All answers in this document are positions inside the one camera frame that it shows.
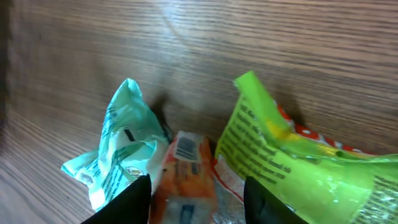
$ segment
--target barcode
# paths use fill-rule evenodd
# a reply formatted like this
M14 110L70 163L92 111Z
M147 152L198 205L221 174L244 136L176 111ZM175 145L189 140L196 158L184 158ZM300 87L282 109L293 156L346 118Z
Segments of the barcode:
M197 145L191 139L181 137L178 140L177 149L175 150L174 157L191 162L198 162Z
M192 223L192 216L195 206L193 205L182 205L180 214L180 224L190 224Z

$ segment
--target black object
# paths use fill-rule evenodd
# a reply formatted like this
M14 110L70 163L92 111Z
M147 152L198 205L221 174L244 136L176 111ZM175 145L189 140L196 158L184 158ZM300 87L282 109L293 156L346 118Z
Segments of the black object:
M149 175L141 176L82 224L147 224L150 190Z
M243 200L247 224L307 223L253 177L248 177L244 183Z
M150 191L149 175L141 176L83 224L147 224ZM307 223L252 177L244 185L244 214L247 224Z

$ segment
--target crumpled plastic bag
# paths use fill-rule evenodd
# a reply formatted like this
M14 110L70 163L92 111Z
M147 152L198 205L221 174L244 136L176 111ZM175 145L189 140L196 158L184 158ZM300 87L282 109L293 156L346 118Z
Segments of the crumpled plastic bag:
M169 146L138 84L125 80L106 110L99 147L62 166L89 188L93 210L100 210L138 177L156 178Z
M235 84L241 95L214 174L237 200L219 203L216 223L243 223L235 205L247 177L307 223L398 223L398 154L367 154L294 124L253 72Z

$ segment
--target candy wrapper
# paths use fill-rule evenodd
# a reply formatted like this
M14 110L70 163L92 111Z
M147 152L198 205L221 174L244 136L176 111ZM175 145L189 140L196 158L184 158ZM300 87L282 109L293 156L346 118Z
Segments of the candy wrapper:
M180 131L158 177L149 224L209 224L217 204L207 138Z
M219 203L215 223L244 223L249 176L308 223L398 223L397 154L366 154L294 124L253 72L235 84L241 95L213 164L231 203Z
M62 170L88 187L98 211L138 177L154 179L169 141L138 84L124 81L106 110L99 147L76 157Z

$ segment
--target green plastic wrapper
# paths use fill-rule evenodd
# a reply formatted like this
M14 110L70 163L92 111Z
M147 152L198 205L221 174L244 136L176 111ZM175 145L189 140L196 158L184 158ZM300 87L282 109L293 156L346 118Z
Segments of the green plastic wrapper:
M168 146L137 82L128 78L109 103L98 148L61 170L87 185L91 206L99 211L140 176L154 180Z
M235 84L241 95L215 152L224 188L241 199L242 180L254 177L308 223L398 223L397 154L298 134L253 72Z

